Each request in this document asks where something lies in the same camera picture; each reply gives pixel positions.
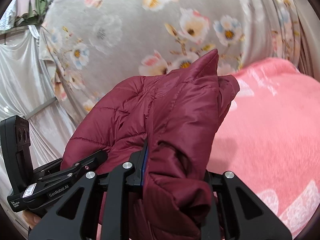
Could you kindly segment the left hand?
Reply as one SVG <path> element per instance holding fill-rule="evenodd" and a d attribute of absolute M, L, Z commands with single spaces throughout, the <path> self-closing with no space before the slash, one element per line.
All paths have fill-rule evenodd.
<path fill-rule="evenodd" d="M 24 210 L 22 212 L 22 217 L 31 229 L 33 229 L 34 226 L 36 226 L 39 223 L 39 221 L 41 220 L 41 218 L 39 216 L 37 216 L 27 210 Z"/>

